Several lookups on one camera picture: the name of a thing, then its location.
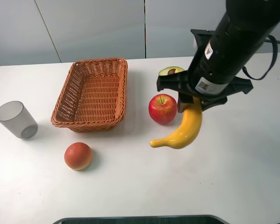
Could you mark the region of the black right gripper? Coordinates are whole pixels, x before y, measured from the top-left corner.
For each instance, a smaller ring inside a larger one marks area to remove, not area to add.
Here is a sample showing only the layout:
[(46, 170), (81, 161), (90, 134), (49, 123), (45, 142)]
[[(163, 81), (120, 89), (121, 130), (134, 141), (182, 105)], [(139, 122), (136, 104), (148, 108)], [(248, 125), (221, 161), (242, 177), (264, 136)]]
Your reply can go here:
[(233, 66), (224, 63), (225, 54), (217, 49), (223, 35), (216, 31), (192, 29), (198, 49), (185, 71), (159, 76), (157, 90), (171, 89), (178, 92), (177, 111), (183, 111), (194, 102), (201, 101), (202, 111), (223, 105), (230, 95), (243, 92), (248, 94), (253, 85), (249, 79), (236, 76)]

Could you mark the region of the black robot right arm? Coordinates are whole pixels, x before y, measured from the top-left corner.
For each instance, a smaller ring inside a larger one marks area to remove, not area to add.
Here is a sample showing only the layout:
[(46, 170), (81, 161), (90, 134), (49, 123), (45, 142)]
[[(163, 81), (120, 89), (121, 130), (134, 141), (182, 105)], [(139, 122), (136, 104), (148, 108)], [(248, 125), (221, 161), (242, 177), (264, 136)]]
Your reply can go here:
[(269, 40), (271, 65), (278, 55), (278, 42), (271, 31), (280, 22), (280, 0), (228, 0), (226, 12), (215, 31), (192, 30), (196, 54), (185, 71), (158, 76), (157, 90), (178, 92), (178, 112), (198, 102), (203, 111), (224, 105), (230, 95), (253, 89), (245, 64)]

